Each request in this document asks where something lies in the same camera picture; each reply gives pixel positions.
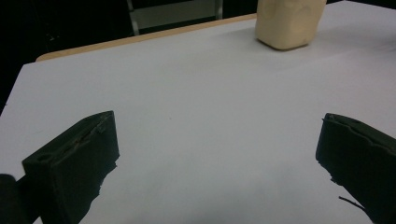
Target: white table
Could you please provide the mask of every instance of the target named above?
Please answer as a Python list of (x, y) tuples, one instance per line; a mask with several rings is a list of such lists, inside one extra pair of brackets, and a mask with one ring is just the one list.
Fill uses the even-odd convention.
[(0, 171), (22, 177), (28, 155), (114, 110), (119, 167), (81, 223), (371, 223), (315, 151), (326, 112), (396, 136), (395, 21), (339, 2), (292, 51), (257, 41), (250, 20), (26, 64)]

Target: beige container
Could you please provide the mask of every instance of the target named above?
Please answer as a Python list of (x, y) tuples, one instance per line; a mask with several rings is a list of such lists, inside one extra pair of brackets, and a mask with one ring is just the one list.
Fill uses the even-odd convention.
[(314, 38), (326, 0), (259, 0), (256, 36), (274, 49), (294, 49)]

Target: table edge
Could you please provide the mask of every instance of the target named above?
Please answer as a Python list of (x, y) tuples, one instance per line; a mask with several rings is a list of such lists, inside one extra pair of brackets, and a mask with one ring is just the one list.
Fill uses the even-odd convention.
[(213, 26), (219, 26), (219, 25), (223, 25), (223, 24), (228, 24), (228, 23), (233, 23), (233, 22), (238, 22), (238, 21), (253, 20), (256, 18), (257, 18), (256, 14), (248, 14), (248, 15), (244, 15), (244, 16), (233, 17), (230, 19), (204, 22), (204, 23), (199, 23), (199, 24), (185, 26), (185, 27), (179, 27), (179, 28), (170, 29), (170, 30), (164, 30), (164, 31), (156, 32), (156, 33), (146, 34), (146, 35), (137, 35), (137, 36), (131, 36), (131, 37), (126, 37), (126, 38), (117, 39), (117, 40), (111, 40), (111, 41), (87, 45), (87, 46), (83, 46), (83, 47), (79, 47), (79, 48), (64, 49), (64, 50), (59, 50), (59, 51), (54, 51), (54, 52), (43, 54), (43, 55), (39, 56), (35, 61), (42, 62), (42, 61), (46, 61), (49, 59), (60, 58), (60, 57), (68, 56), (68, 55), (80, 54), (80, 53), (94, 51), (94, 50), (98, 50), (98, 49), (108, 49), (108, 48), (112, 48), (112, 47), (116, 47), (116, 46), (132, 44), (132, 43), (136, 43), (136, 42), (141, 42), (141, 41), (150, 40), (150, 39), (154, 39), (154, 38), (165, 37), (165, 36), (169, 36), (169, 35), (178, 35), (178, 34), (182, 34), (182, 33), (201, 30), (201, 29), (205, 29), (205, 28), (209, 28), (209, 27), (213, 27)]

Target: wooden table edge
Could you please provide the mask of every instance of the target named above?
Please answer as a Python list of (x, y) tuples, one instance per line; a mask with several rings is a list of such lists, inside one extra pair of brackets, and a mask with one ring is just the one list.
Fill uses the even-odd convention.
[(68, 55), (79, 54), (79, 53), (89, 52), (89, 51), (98, 50), (98, 49), (108, 49), (108, 48), (112, 48), (112, 47), (116, 47), (116, 46), (120, 46), (120, 45), (132, 44), (132, 43), (150, 40), (150, 39), (154, 39), (154, 38), (160, 38), (160, 37), (169, 36), (169, 35), (177, 35), (177, 34), (187, 33), (190, 31), (205, 29), (208, 27), (213, 27), (213, 26), (218, 26), (218, 25), (223, 25), (223, 24), (228, 24), (228, 23), (233, 23), (233, 22), (238, 22), (238, 21), (253, 20), (253, 19), (256, 19), (256, 14), (249, 14), (249, 15), (240, 16), (240, 17), (233, 17), (230, 19), (219, 20), (219, 21), (210, 21), (210, 22), (175, 28), (175, 29), (171, 29), (171, 30), (160, 31), (160, 32), (151, 33), (151, 34), (147, 34), (147, 35), (137, 35), (137, 36), (132, 36), (132, 37), (126, 37), (123, 39), (111, 40), (111, 41), (88, 45), (88, 46), (83, 46), (83, 47), (79, 47), (79, 48), (64, 49), (64, 50), (54, 51), (51, 53), (46, 53), (46, 54), (39, 56), (35, 61), (41, 62), (41, 61), (60, 58), (60, 57), (68, 56)]

